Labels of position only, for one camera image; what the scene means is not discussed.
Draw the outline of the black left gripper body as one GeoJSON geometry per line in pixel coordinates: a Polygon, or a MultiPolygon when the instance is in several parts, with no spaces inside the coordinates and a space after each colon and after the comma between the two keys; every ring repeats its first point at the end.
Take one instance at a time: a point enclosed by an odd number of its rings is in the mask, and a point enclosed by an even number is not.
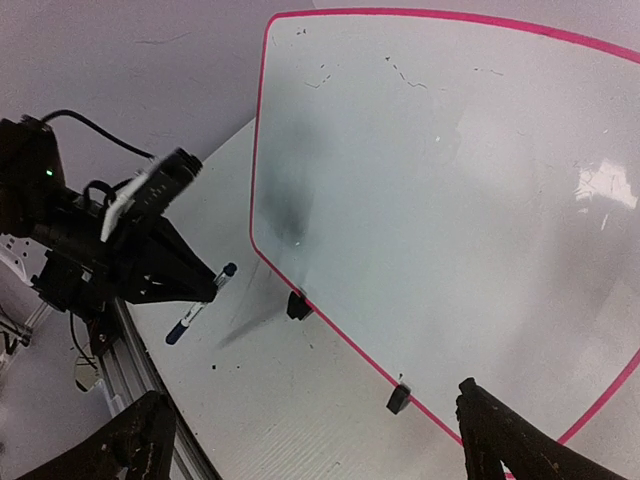
{"type": "Polygon", "coordinates": [[[120,297],[150,299],[149,206],[131,200],[103,240],[107,209],[81,194],[49,194],[30,238],[47,248],[42,271],[31,278],[40,298],[59,311],[95,313],[120,297]]]}

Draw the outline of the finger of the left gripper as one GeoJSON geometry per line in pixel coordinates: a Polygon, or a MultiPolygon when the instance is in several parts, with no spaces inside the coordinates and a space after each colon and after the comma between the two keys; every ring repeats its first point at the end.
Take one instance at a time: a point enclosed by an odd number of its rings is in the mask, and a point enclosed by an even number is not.
{"type": "Polygon", "coordinates": [[[194,253],[172,223],[161,218],[145,239],[134,264],[134,276],[151,273],[177,277],[187,272],[215,273],[194,253]]]}
{"type": "Polygon", "coordinates": [[[135,275],[119,288],[119,297],[132,304],[173,301],[209,302],[215,297],[212,272],[187,272],[177,277],[145,273],[135,275]]]}

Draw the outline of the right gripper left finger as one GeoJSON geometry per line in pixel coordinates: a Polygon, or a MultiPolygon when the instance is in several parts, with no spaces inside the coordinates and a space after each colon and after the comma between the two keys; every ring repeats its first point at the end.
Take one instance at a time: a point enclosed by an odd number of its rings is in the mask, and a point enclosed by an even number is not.
{"type": "Polygon", "coordinates": [[[168,396],[148,391],[86,440],[24,474],[24,479],[167,479],[176,413],[168,396]]]}

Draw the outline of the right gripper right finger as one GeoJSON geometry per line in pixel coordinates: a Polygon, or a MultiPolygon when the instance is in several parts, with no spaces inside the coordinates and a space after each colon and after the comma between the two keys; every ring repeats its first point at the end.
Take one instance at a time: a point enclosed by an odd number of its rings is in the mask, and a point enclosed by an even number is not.
{"type": "Polygon", "coordinates": [[[491,395],[465,379],[456,398],[456,417],[467,477],[521,480],[603,480],[624,477],[545,435],[491,395]]]}

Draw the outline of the whiteboard marker pen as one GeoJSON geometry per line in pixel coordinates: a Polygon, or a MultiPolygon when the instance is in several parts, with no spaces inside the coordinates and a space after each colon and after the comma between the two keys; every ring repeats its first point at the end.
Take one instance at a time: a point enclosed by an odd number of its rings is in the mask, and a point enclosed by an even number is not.
{"type": "MultiPolygon", "coordinates": [[[[214,280],[214,295],[217,295],[219,291],[235,276],[238,267],[235,263],[227,263],[222,271],[216,276],[214,280]]],[[[186,314],[184,314],[180,320],[174,325],[165,337],[165,343],[167,345],[175,345],[180,338],[189,329],[190,325],[197,318],[200,312],[207,307],[212,300],[202,301],[194,303],[186,314]]]]}

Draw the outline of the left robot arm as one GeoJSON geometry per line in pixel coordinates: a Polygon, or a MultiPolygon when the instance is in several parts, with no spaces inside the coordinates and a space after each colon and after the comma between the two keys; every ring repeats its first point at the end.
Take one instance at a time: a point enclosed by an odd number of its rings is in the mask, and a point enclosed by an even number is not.
{"type": "Polygon", "coordinates": [[[94,180],[66,185],[57,139],[45,122],[1,122],[1,231],[47,250],[33,289],[83,319],[114,299],[132,304],[211,302],[214,272],[164,212],[203,167],[178,148],[121,189],[94,180]]]}

